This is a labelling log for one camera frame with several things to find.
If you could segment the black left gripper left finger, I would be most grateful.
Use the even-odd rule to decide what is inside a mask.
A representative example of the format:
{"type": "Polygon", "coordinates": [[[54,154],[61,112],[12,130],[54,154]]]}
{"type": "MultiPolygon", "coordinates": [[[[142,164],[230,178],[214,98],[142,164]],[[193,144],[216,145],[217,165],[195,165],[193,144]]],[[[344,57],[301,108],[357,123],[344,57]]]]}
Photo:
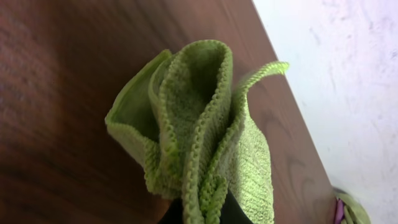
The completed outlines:
{"type": "Polygon", "coordinates": [[[172,201],[164,216],[158,224],[183,224],[183,205],[182,199],[177,198],[172,201]]]}

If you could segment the green cloth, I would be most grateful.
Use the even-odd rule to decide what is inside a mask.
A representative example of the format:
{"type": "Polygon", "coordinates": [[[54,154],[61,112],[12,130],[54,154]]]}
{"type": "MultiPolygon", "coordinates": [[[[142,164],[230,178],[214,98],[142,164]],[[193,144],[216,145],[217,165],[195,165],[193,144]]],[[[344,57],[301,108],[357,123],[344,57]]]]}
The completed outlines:
{"type": "Polygon", "coordinates": [[[223,42],[164,50],[118,94],[106,128],[142,166],[150,193],[182,199],[183,223],[220,223],[228,189],[252,223],[273,223],[271,155],[248,91],[288,67],[271,62],[234,85],[223,42]]]}

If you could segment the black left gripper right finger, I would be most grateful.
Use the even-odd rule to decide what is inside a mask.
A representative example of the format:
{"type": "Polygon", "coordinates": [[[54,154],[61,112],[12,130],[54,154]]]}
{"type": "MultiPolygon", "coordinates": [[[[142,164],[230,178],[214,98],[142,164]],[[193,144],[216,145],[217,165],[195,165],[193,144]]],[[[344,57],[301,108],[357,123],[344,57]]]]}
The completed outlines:
{"type": "Polygon", "coordinates": [[[230,189],[221,208],[220,224],[252,224],[230,189]]]}

